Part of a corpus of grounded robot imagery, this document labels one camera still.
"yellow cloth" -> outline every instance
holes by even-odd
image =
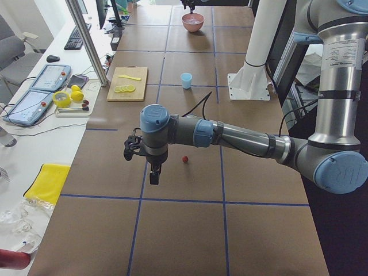
[[[69,170],[70,166],[43,164],[38,176],[23,196],[30,199],[41,199],[55,205]]]

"yellow lemon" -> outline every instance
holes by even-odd
[[[70,94],[70,97],[73,99],[73,101],[79,102],[84,98],[84,95],[81,91],[73,91]]]
[[[78,85],[72,85],[71,86],[71,91],[80,91],[81,88]]]

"keyboard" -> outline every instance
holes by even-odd
[[[91,24],[86,23],[86,27],[88,30],[91,29]],[[80,50],[83,45],[83,41],[81,38],[81,34],[79,30],[74,27],[73,31],[71,32],[67,44],[65,44],[64,50]]]

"light blue cup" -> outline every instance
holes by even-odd
[[[182,79],[182,86],[184,89],[189,89],[191,86],[191,73],[183,73],[180,75],[180,78]]]

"computer mouse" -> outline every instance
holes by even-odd
[[[58,56],[54,56],[54,55],[49,55],[47,58],[46,58],[46,61],[47,62],[58,62],[60,60],[60,57]]]

